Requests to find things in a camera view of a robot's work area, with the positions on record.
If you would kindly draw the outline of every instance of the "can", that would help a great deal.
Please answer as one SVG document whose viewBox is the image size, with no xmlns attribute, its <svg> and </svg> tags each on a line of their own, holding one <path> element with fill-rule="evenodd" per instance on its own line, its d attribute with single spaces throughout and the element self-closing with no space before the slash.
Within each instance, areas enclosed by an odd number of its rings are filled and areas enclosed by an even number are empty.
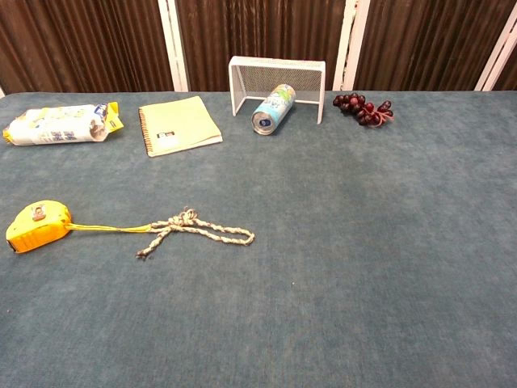
<svg viewBox="0 0 517 388">
<path fill-rule="evenodd" d="M 296 92 L 291 86 L 285 83 L 278 85 L 253 112 L 253 130 L 261 135 L 271 135 L 291 109 L 295 98 Z"/>
</svg>

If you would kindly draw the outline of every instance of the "notebook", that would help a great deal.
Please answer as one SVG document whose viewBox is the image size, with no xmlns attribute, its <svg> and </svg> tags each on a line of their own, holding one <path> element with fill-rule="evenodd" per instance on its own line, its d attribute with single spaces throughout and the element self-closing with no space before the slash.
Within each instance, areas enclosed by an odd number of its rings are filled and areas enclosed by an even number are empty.
<svg viewBox="0 0 517 388">
<path fill-rule="evenodd" d="M 138 109 L 147 154 L 172 154 L 223 141 L 199 96 Z"/>
</svg>

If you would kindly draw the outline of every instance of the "red grapes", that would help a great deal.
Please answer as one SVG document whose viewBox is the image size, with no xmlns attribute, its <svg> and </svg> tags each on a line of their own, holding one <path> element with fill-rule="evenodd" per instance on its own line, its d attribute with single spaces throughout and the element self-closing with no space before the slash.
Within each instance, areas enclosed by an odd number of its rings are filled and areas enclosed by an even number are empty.
<svg viewBox="0 0 517 388">
<path fill-rule="evenodd" d="M 343 113 L 352 113 L 359 125 L 381 126 L 385 121 L 395 118 L 391 108 L 391 101 L 384 101 L 377 109 L 373 103 L 367 103 L 363 95 L 351 93 L 349 95 L 337 95 L 332 103 L 339 107 Z"/>
</svg>

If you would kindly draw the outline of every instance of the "brown curtain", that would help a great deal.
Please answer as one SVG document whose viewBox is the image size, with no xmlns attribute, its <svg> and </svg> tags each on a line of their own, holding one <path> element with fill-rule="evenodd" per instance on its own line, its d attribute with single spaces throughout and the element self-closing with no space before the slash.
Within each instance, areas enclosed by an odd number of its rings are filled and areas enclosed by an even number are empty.
<svg viewBox="0 0 517 388">
<path fill-rule="evenodd" d="M 473 90 L 515 0 L 372 0 L 355 89 Z"/>
<path fill-rule="evenodd" d="M 170 91 L 157 0 L 0 0 L 0 85 Z"/>
<path fill-rule="evenodd" d="M 517 47 L 514 47 L 494 86 L 495 91 L 517 91 Z"/>
<path fill-rule="evenodd" d="M 332 88 L 344 0 L 176 0 L 190 88 L 229 90 L 232 56 L 326 61 Z"/>
</svg>

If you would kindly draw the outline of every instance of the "knotted rope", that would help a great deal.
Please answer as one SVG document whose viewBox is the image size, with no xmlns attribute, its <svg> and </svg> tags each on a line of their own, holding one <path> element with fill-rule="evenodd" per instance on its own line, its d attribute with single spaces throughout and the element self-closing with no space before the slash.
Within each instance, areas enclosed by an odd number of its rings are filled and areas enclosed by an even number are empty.
<svg viewBox="0 0 517 388">
<path fill-rule="evenodd" d="M 150 229 L 147 229 L 147 232 L 157 233 L 158 236 L 149 244 L 147 248 L 137 252 L 138 259 L 145 260 L 147 256 L 153 252 L 158 247 L 158 245 L 162 243 L 163 239 L 171 232 L 197 233 L 211 238 L 214 241 L 221 241 L 222 243 L 236 245 L 250 245 L 255 238 L 255 235 L 246 229 L 231 228 L 228 226 L 212 224 L 211 222 L 201 221 L 197 217 L 197 212 L 194 209 L 185 209 L 180 214 L 169 218 L 167 221 L 156 221 L 149 225 Z M 244 234 L 245 236 L 248 236 L 248 238 L 241 239 L 219 236 L 217 234 L 210 233 L 205 229 L 200 229 L 202 227 L 210 228 L 221 233 Z"/>
</svg>

